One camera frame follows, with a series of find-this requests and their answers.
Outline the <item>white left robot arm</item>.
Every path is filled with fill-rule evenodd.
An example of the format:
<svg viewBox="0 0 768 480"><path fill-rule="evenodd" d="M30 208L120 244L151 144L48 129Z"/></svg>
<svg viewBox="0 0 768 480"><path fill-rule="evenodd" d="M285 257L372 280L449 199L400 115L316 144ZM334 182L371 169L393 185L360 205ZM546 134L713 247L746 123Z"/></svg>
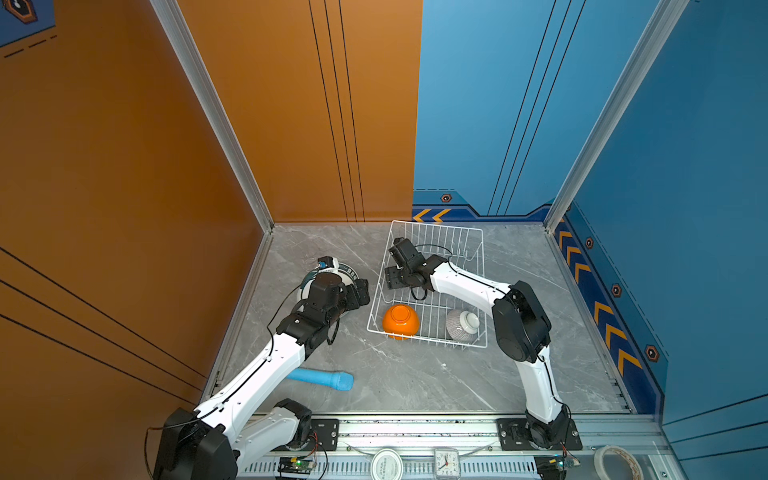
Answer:
<svg viewBox="0 0 768 480"><path fill-rule="evenodd" d="M268 323L271 339L257 357L217 394L191 411L174 411L159 427L152 479L234 479L243 465L272 450L302 446L311 410L291 399L261 420L251 417L272 391L320 346L332 344L340 318L370 302L369 282L337 268L319 270L283 319Z"/></svg>

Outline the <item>orange bowl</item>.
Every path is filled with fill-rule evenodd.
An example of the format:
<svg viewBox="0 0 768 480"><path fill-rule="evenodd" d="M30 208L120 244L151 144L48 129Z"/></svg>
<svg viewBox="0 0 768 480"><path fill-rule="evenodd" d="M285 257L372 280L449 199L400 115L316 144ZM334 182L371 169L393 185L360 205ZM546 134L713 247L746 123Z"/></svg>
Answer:
<svg viewBox="0 0 768 480"><path fill-rule="evenodd" d="M382 328L390 338L405 340L419 333L421 321L411 306L395 304L385 312Z"/></svg>

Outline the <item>white plate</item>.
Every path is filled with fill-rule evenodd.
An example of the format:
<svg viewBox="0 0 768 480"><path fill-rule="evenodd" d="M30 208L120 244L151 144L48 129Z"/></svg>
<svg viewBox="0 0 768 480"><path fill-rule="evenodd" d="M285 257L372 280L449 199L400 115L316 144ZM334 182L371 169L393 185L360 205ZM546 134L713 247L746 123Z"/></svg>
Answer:
<svg viewBox="0 0 768 480"><path fill-rule="evenodd" d="M336 271L333 271L333 270L319 271L317 267L318 267L318 264L314 269L310 270L302 279L299 286L298 293L297 293L298 300L306 299L309 296L310 285L319 273L329 272L329 273L337 274L341 277L342 282L345 285L351 285L354 280L359 278L359 275L357 274L357 272L351 266L343 262L340 262L340 266Z"/></svg>

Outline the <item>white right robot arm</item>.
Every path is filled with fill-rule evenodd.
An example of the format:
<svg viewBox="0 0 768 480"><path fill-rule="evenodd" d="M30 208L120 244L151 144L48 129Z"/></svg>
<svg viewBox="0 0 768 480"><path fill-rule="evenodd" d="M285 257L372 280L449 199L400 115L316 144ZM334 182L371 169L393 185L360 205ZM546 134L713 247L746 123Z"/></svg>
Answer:
<svg viewBox="0 0 768 480"><path fill-rule="evenodd" d="M420 287L447 294L487 314L501 351L516 362L526 396L529 441L539 449L563 447L572 429L571 410L561 399L550 366L552 324L532 287L505 284L467 272L440 255L424 257L390 250L385 269L390 289Z"/></svg>

